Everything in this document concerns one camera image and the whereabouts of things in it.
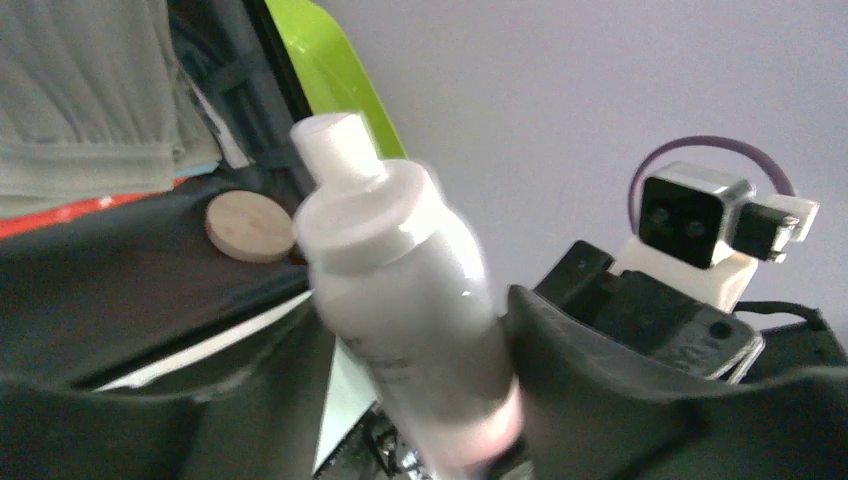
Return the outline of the white black patterned pouch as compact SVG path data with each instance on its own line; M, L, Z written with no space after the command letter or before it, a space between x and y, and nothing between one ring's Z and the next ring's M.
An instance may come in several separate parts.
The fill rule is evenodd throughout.
M222 159L235 170L251 166L253 164L252 158L242 149L224 118L217 112L197 84L190 78L187 81L208 119L209 129L218 143Z

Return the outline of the pink teal cartoon suitcase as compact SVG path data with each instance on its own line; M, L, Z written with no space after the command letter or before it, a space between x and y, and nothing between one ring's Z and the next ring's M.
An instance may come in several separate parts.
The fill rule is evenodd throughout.
M180 174L163 195L1 239L1 379L139 389L253 339L310 301L306 262L230 258L209 240L217 195L265 195L292 214L314 189L288 137L314 114L268 1L163 1L187 77L253 164ZM398 434L337 348L309 479L410 479Z

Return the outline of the brown round disc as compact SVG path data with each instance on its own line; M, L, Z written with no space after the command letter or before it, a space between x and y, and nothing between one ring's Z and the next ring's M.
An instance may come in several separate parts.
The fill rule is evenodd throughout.
M286 210L265 195L245 190L215 196L206 207L204 228L220 252L247 263L280 261L295 246Z

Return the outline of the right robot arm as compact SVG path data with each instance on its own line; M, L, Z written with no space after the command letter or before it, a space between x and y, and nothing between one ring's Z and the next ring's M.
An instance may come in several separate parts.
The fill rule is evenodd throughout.
M574 320L694 376L754 382L796 367L846 365L820 310L741 300L757 265L733 254L700 269L636 238L613 257L579 240L535 290Z

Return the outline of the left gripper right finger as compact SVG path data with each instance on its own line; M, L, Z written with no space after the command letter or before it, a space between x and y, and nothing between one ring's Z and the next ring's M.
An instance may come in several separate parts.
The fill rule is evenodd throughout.
M846 477L845 368L707 380L616 343L523 286L507 303L537 478Z

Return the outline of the white tube with teal cap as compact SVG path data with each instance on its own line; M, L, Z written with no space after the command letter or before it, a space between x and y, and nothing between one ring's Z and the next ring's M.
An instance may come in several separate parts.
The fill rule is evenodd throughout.
M297 122L315 179L294 216L323 324L439 479L480 479L522 429L477 239L421 164L385 159L362 115Z

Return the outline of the lime green plastic tray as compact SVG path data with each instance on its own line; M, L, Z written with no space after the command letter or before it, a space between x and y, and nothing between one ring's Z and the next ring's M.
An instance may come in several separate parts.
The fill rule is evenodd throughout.
M308 0L266 3L315 114L357 111L387 158L407 153L360 58L338 22Z

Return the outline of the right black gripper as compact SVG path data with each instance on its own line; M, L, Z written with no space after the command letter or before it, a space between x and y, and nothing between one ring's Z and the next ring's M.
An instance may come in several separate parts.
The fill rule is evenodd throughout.
M669 367L738 383L764 350L763 335L731 313L638 271L610 271L614 258L575 242L535 287L575 321Z

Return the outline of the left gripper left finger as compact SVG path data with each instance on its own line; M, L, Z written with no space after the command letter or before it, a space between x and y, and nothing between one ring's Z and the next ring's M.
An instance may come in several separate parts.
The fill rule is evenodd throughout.
M334 338L305 301L139 389L1 379L5 479L309 479Z

